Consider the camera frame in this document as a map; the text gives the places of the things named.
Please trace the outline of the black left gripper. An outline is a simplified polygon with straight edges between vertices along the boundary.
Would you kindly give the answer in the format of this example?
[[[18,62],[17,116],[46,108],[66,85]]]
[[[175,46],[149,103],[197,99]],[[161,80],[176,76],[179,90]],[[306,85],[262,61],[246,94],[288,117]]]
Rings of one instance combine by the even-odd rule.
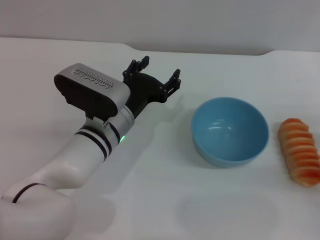
[[[133,59],[122,73],[123,83],[130,89],[130,96],[125,104],[134,118],[153,102],[165,103],[181,85],[180,69],[176,69],[166,83],[161,83],[155,77],[141,73],[149,65],[150,57],[145,56],[140,61]]]

